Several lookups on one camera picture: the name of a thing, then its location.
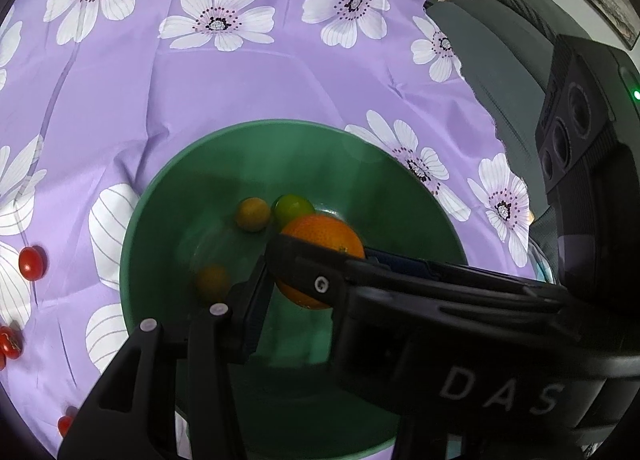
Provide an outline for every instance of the green bowl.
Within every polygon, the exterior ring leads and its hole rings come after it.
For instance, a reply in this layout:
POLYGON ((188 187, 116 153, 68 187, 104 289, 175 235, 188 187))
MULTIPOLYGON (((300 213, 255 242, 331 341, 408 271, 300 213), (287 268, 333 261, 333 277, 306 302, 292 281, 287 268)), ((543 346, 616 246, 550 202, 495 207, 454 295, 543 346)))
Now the green bowl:
MULTIPOLYGON (((244 233, 238 202, 282 194, 309 199, 347 221, 369 247, 466 263, 446 214, 394 158, 354 135, 313 124, 264 120, 201 138, 146 189, 124 241, 120 297, 131 332, 147 317, 184 320, 201 310, 191 281, 219 263, 236 283, 249 273, 274 224, 244 233)), ((331 310, 306 310, 277 289, 258 349, 230 366, 242 436, 253 458, 362 458, 392 444, 398 418, 334 386, 326 374, 331 310)), ((186 367, 176 401, 188 417, 186 367)))

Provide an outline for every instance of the green lime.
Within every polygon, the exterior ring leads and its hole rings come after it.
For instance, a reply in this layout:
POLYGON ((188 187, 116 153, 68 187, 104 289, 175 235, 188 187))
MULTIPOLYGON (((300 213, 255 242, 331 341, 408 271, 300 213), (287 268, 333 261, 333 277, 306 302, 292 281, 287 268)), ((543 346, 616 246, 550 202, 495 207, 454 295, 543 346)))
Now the green lime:
POLYGON ((280 230, 290 221, 315 212, 313 204, 298 195, 282 195, 273 206, 273 216, 280 230))

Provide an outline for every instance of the cherry tomato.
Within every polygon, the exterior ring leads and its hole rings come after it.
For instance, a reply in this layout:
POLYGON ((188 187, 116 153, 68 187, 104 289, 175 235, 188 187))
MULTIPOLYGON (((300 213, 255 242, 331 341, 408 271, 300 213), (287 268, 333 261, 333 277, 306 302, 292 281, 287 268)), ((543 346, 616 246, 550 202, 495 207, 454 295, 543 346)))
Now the cherry tomato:
POLYGON ((15 360, 22 355, 15 332, 8 326, 0 326, 0 352, 8 359, 15 360))
POLYGON ((65 415, 60 417, 60 419, 58 420, 58 432, 60 433, 60 436, 62 438, 66 436, 73 422, 74 419, 72 416, 65 415))
POLYGON ((38 281, 44 276, 44 260, 34 247, 25 247, 18 256, 20 274, 27 281, 38 281))

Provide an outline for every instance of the gray sofa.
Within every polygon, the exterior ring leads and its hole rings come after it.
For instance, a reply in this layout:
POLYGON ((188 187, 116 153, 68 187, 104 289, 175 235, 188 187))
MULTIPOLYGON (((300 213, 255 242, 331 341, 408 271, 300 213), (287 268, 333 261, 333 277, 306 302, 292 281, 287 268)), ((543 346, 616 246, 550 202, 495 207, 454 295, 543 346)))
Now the gray sofa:
POLYGON ((546 202, 534 132, 558 34, 589 35, 552 0, 448 0, 428 8, 495 120, 513 172, 529 188, 530 239, 558 272, 556 219, 546 202))

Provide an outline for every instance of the small orange fruit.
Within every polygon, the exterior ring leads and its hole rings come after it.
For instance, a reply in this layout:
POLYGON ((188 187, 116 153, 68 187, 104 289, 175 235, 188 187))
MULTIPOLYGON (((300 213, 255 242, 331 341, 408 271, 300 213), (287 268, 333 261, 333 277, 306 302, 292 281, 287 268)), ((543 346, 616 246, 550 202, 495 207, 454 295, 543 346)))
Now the small orange fruit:
MULTIPOLYGON (((338 220, 338 218, 325 214, 312 214, 295 218, 284 227, 282 234, 287 234, 327 249, 338 250, 357 258, 364 258, 364 247, 355 231, 343 221, 338 220)), ((298 306, 312 310, 330 308, 328 305, 302 294, 299 290, 280 280, 276 280, 276 285, 287 299, 298 306)))
POLYGON ((196 292, 205 303, 222 303, 231 289, 231 279, 222 265, 209 265, 195 277, 196 292))
POLYGON ((271 218, 271 208, 262 198, 247 198, 238 204, 236 224, 243 231, 257 233, 263 230, 271 218))

